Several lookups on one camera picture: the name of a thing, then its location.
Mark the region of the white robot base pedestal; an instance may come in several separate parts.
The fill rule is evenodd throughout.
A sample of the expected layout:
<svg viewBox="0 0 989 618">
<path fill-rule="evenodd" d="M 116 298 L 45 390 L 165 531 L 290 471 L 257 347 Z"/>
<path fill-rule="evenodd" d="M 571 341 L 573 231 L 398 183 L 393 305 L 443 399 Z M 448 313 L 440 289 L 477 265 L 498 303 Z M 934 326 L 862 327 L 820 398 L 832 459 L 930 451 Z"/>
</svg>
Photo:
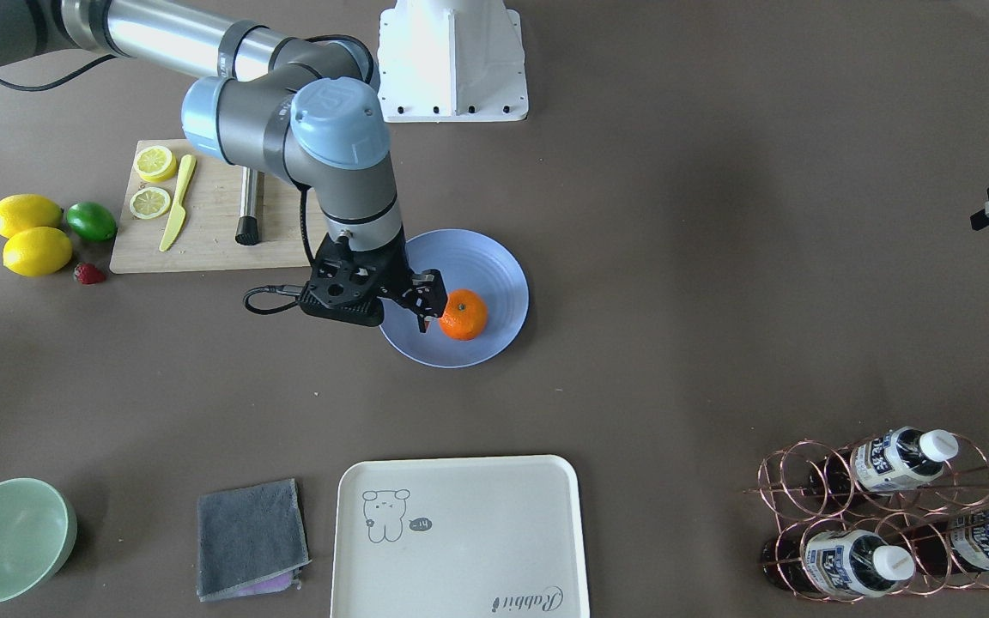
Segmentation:
<svg viewBox="0 0 989 618">
<path fill-rule="evenodd" d="M 502 1 L 397 1 L 380 13 L 377 59 L 388 123 L 529 116 L 522 20 Z"/>
</svg>

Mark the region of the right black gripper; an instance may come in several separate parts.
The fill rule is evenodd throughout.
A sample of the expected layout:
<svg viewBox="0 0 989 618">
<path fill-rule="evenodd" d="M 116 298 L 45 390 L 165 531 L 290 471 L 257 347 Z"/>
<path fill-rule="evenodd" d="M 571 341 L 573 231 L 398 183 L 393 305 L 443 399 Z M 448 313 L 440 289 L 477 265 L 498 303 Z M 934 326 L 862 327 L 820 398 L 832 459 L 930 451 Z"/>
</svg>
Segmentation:
<svg viewBox="0 0 989 618">
<path fill-rule="evenodd" d="M 397 234 L 396 238 L 378 249 L 357 251 L 350 247 L 347 236 L 331 239 L 326 235 L 319 243 L 315 259 L 352 261 L 373 270 L 381 300 L 395 302 L 402 309 L 415 314 L 417 331 L 424 334 L 435 321 L 435 314 L 444 313 L 448 292 L 439 270 L 411 269 L 405 244 L 403 235 Z"/>
</svg>

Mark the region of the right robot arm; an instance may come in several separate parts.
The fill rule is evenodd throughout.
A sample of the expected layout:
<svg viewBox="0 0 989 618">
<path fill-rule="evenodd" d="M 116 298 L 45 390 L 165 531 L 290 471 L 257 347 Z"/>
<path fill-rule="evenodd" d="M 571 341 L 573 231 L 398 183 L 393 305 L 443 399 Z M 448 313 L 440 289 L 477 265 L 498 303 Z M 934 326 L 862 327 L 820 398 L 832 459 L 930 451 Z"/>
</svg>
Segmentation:
<svg viewBox="0 0 989 618">
<path fill-rule="evenodd" d="M 306 284 L 262 286 L 310 316 L 377 327 L 384 301 L 427 331 L 447 293 L 407 257 L 390 137 L 360 40 L 287 38 L 177 1 L 0 1 L 0 68 L 85 48 L 195 78 L 182 132 L 204 155 L 313 192 L 327 227 Z"/>
</svg>

